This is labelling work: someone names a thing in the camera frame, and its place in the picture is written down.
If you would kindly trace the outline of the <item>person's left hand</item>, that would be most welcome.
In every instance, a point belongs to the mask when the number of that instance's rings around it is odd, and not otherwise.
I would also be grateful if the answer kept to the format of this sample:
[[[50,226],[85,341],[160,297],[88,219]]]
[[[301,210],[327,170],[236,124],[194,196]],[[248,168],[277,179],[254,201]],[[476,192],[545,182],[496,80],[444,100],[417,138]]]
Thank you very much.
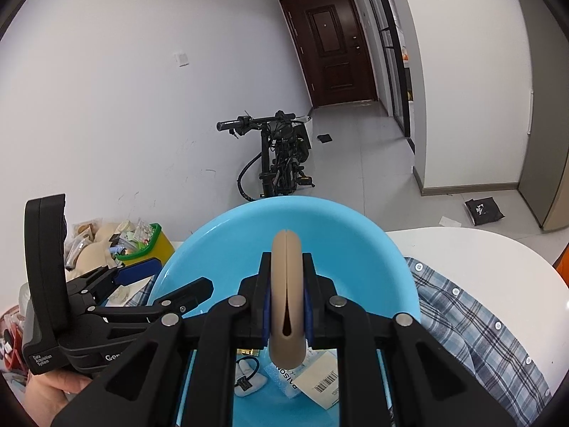
[[[78,394],[91,382],[85,375],[60,369],[42,375],[30,374],[23,407],[38,426],[50,426],[69,403],[67,394]]]

